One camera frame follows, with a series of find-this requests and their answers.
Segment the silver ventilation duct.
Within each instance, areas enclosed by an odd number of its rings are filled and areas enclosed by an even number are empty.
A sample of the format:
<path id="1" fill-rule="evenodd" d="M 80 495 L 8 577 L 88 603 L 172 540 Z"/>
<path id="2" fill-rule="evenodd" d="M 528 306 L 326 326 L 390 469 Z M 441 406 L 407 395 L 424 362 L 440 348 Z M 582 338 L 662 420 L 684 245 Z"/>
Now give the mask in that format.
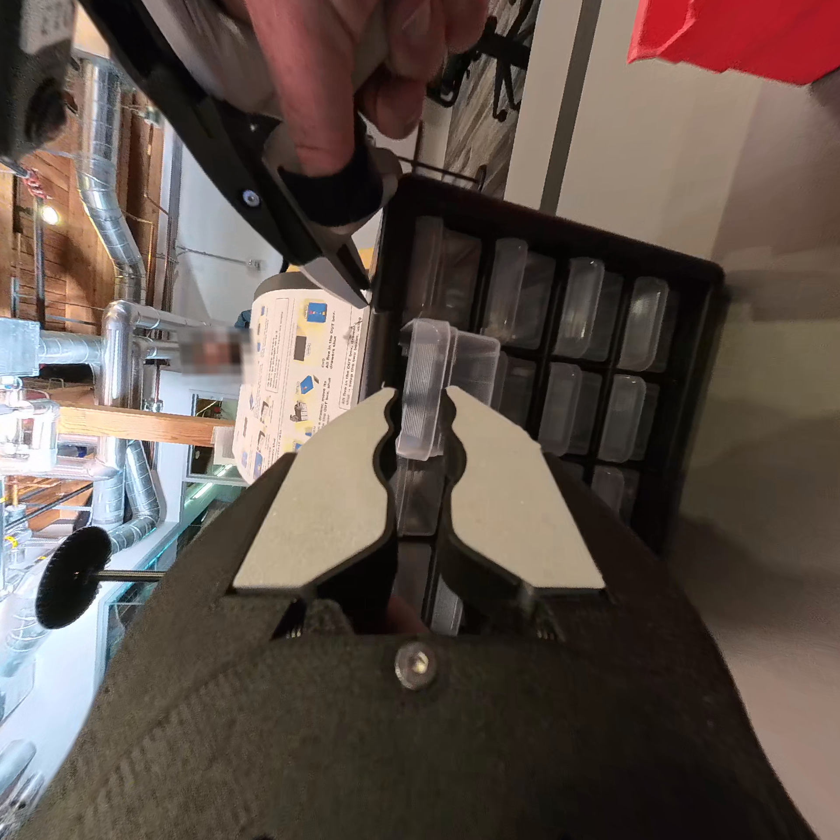
<path id="1" fill-rule="evenodd" d="M 2 378 L 36 377 L 49 365 L 86 365 L 94 374 L 98 403 L 120 408 L 139 406 L 142 367 L 147 360 L 167 360 L 177 352 L 146 333 L 176 335 L 207 325 L 126 300 L 106 307 L 100 335 L 44 330 L 24 319 L 2 318 L 1 322 Z"/>
<path id="2" fill-rule="evenodd" d="M 118 196 L 123 80 L 110 60 L 80 63 L 77 188 L 82 205 L 113 266 L 116 300 L 144 302 L 147 273 Z"/>
<path id="3" fill-rule="evenodd" d="M 128 550 L 149 537 L 161 522 L 161 502 L 150 463 L 139 440 L 127 443 L 124 491 L 130 519 L 109 531 L 111 553 Z"/>

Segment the black office chair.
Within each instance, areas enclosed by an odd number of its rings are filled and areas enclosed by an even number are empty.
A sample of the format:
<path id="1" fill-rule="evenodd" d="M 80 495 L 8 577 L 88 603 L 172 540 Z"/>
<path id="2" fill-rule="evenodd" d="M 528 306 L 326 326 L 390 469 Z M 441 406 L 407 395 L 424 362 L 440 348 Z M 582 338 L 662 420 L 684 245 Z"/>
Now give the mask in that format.
<path id="1" fill-rule="evenodd" d="M 526 41 L 533 35 L 536 24 L 527 25 L 533 1 L 510 4 L 518 4 L 519 7 L 506 32 L 498 31 L 497 18 L 489 16 L 481 37 L 469 50 L 447 56 L 427 85 L 426 96 L 430 101 L 445 109 L 452 108 L 471 66 L 481 58 L 489 58 L 496 62 L 491 110 L 493 119 L 504 123 L 510 112 L 519 112 L 521 102 L 515 99 L 513 71 L 525 72 L 529 68 L 531 48 Z"/>

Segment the wooden beam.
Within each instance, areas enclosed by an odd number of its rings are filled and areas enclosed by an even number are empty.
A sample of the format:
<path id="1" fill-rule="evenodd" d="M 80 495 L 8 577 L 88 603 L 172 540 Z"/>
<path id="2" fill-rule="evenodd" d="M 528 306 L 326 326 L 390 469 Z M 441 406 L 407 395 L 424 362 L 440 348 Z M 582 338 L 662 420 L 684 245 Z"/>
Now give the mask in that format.
<path id="1" fill-rule="evenodd" d="M 60 406 L 57 423 L 58 434 L 199 447 L 212 447 L 218 435 L 235 430 L 235 422 L 224 419 L 81 404 Z"/>

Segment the printed instruction sheet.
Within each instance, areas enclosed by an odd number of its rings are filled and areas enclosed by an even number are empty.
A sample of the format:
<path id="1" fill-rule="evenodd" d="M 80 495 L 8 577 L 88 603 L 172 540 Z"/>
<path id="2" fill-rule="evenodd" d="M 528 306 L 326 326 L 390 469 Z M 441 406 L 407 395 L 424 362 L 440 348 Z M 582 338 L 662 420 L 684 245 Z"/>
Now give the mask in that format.
<path id="1" fill-rule="evenodd" d="M 357 403 L 370 315 L 298 271 L 257 288 L 233 442 L 247 484 Z"/>

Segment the black round knob on rod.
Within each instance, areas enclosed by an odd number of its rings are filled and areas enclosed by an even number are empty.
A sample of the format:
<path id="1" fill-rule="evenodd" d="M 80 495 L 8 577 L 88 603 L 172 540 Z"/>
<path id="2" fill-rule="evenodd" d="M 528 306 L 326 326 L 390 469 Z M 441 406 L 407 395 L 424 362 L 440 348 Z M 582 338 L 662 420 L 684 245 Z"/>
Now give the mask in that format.
<path id="1" fill-rule="evenodd" d="M 53 552 L 35 597 L 39 625 L 52 631 L 74 623 L 96 600 L 102 583 L 157 584 L 159 570 L 109 570 L 112 541 L 98 527 L 73 532 Z"/>

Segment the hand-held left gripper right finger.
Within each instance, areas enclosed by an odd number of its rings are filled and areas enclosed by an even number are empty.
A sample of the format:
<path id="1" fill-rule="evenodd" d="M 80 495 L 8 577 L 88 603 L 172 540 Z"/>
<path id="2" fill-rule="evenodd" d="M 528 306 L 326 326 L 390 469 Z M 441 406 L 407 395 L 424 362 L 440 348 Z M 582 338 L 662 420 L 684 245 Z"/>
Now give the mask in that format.
<path id="1" fill-rule="evenodd" d="M 450 481 L 442 574 L 449 587 L 465 601 L 604 592 L 539 444 L 454 385 L 442 395 L 441 422 Z"/>

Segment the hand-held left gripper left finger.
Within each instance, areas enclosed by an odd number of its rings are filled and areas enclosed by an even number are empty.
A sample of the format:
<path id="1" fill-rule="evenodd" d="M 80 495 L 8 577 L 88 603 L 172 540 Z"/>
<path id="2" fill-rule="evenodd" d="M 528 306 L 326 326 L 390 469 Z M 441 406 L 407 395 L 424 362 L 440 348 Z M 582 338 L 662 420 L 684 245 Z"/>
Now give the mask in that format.
<path id="1" fill-rule="evenodd" d="M 398 392 L 387 386 L 317 432 L 293 455 L 233 579 L 247 595 L 312 595 L 396 535 L 382 457 Z"/>

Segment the black drawer cabinet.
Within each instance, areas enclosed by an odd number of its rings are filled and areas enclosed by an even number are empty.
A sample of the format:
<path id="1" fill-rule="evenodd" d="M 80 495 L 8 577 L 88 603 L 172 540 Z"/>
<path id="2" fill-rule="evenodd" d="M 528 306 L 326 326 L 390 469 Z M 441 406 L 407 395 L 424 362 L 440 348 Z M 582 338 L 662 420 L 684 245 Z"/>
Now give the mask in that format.
<path id="1" fill-rule="evenodd" d="M 439 217 L 447 229 L 481 243 L 472 315 L 467 326 L 459 327 L 470 333 L 479 331 L 494 245 L 501 238 L 521 238 L 535 251 L 557 260 L 602 259 L 608 270 L 629 282 L 656 277 L 677 292 L 679 307 L 666 367 L 649 376 L 660 385 L 660 394 L 631 522 L 620 519 L 590 486 L 572 476 L 561 457 L 542 452 L 560 472 L 563 488 L 572 489 L 572 511 L 584 513 L 584 536 L 595 539 L 594 547 L 606 559 L 607 594 L 563 595 L 570 605 L 557 612 L 565 620 L 562 629 L 573 631 L 572 638 L 581 637 L 580 645 L 589 648 L 612 641 L 666 646 L 673 645 L 678 635 L 695 633 L 699 621 L 686 598 L 668 583 L 667 573 L 655 567 L 676 517 L 690 439 L 727 301 L 721 269 L 703 259 L 409 175 L 385 210 L 373 278 L 372 335 L 364 357 L 363 396 L 389 385 L 402 397 L 406 360 L 400 334 L 405 322 L 414 319 L 405 315 L 409 270 L 417 220 L 425 216 Z M 442 397 L 438 419 L 443 433 L 441 404 Z M 539 444 L 535 431 L 524 430 Z M 386 566 L 391 573 L 387 580 L 406 585 L 405 598 L 422 617 L 439 615 L 445 633 L 475 632 L 480 627 L 478 609 L 466 607 L 443 580 L 437 531 L 450 481 L 442 442 L 444 494 L 436 530 L 427 538 L 399 535 L 395 506 L 392 543 L 396 558 Z"/>

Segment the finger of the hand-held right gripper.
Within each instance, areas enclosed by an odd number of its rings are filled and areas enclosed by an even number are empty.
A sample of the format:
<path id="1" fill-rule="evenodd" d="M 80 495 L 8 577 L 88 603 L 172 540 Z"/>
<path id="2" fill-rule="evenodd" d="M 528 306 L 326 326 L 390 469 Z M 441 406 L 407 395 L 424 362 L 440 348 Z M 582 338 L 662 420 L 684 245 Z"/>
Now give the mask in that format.
<path id="1" fill-rule="evenodd" d="M 289 261 L 312 283 L 355 308 L 371 303 L 371 278 L 352 238 L 325 246 L 289 246 Z"/>

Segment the red box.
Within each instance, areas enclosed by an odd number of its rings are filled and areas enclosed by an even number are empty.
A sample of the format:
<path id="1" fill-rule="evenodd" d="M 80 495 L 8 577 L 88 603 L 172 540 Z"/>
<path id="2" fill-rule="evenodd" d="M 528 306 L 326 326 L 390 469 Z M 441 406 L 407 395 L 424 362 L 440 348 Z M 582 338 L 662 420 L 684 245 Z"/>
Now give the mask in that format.
<path id="1" fill-rule="evenodd" d="M 642 1 L 626 60 L 804 86 L 839 68 L 838 1 Z"/>

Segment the clear plastic drawer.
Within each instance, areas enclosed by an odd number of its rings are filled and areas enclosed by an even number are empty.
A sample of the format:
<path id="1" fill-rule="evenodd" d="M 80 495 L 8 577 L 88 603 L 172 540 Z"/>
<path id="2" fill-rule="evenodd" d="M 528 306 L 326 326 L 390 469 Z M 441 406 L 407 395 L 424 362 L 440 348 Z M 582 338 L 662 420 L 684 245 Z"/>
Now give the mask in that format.
<path id="1" fill-rule="evenodd" d="M 489 406 L 501 355 L 498 339 L 457 329 L 447 321 L 415 318 L 401 331 L 406 351 L 402 430 L 396 453 L 415 461 L 443 454 L 441 396 L 453 385 Z"/>

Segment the grid of clear drawers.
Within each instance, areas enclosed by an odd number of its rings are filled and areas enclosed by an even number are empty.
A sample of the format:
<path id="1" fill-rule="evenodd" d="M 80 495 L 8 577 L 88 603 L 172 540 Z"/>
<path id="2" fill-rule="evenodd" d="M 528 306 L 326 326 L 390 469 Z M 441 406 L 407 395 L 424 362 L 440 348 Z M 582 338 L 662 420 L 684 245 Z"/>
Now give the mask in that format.
<path id="1" fill-rule="evenodd" d="M 481 250 L 441 218 L 420 217 L 405 315 L 467 326 Z M 626 523 L 656 422 L 660 385 L 649 376 L 665 370 L 678 307 L 665 280 L 629 282 L 602 259 L 557 260 L 521 238 L 494 245 L 478 331 L 500 342 L 490 407 L 535 431 L 542 450 Z M 443 454 L 397 455 L 396 464 L 397 531 L 427 538 L 444 494 Z"/>

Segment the person's right hand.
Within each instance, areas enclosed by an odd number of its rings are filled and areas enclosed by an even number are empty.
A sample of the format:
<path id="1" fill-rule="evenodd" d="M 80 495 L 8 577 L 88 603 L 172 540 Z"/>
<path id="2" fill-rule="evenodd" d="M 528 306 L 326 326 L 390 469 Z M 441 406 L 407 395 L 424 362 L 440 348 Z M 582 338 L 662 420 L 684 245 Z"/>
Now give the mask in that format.
<path id="1" fill-rule="evenodd" d="M 386 137 L 414 131 L 427 84 L 487 21 L 484 1 L 384 2 L 388 54 L 355 89 L 354 57 L 378 2 L 247 1 L 282 115 L 307 176 L 339 173 L 354 153 L 357 111 Z"/>

